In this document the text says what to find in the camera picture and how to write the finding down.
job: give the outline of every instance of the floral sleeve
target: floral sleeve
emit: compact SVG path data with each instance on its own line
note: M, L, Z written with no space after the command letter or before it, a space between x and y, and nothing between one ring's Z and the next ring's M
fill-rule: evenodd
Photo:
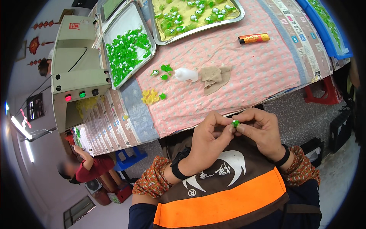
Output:
M164 177L164 169L170 164L170 160L156 156L153 164L135 182L133 194L147 195L152 198L161 197L173 185Z
M308 157L299 146L289 148L294 153L294 161L290 168L284 172L284 179L289 186L300 186L310 179L315 179L320 185L319 170L312 166Z

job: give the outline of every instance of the blue stool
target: blue stool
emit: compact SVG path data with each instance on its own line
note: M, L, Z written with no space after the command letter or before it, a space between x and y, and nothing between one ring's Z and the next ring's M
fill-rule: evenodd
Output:
M113 168L115 171L123 171L147 157L147 153L140 153L139 149L136 146L133 146L132 149L134 150L135 155L131 157L127 155L124 149L116 151L117 163ZM123 155L126 157L124 161L121 161L121 158L119 157L120 152L122 152Z

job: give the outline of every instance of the red sign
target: red sign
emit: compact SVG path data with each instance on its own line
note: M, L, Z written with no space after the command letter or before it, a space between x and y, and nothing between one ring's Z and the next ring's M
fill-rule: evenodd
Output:
M70 23L69 29L78 29L79 28L80 23Z

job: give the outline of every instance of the red shirt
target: red shirt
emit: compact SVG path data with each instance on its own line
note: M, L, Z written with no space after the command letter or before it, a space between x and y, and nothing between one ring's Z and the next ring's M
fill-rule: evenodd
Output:
M114 161L107 154L95 157L90 171L83 167L84 161L85 160L80 164L80 167L75 174L76 180L80 183L88 182L100 177L115 166Z

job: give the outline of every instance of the blue plastic crate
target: blue plastic crate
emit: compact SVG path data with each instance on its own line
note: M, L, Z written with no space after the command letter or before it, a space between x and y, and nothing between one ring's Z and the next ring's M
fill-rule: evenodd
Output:
M336 47L334 47L332 39L330 38L330 36L333 36L333 34L328 33L326 25L323 23L321 17L318 15L316 10L310 5L310 3L307 0L296 0L296 1L304 9L306 14L309 16L311 22L314 24L315 28L317 29L318 34L319 34L319 36L320 36L320 38L321 38L321 40L324 44L324 47L326 49L326 52L328 53L328 56L333 56L338 60L345 59L345 58L353 56L352 49L351 49L351 46L348 42L347 37L344 35L342 28L339 26L338 22L333 17L332 13L330 11L328 11L326 5L324 5L320 0L318 0L318 2L320 2L324 6L324 8L326 9L329 16L334 21L334 24L336 24L338 32L339 32L339 36L342 37L344 47L348 48L348 53L346 53L346 54L338 54L337 53Z

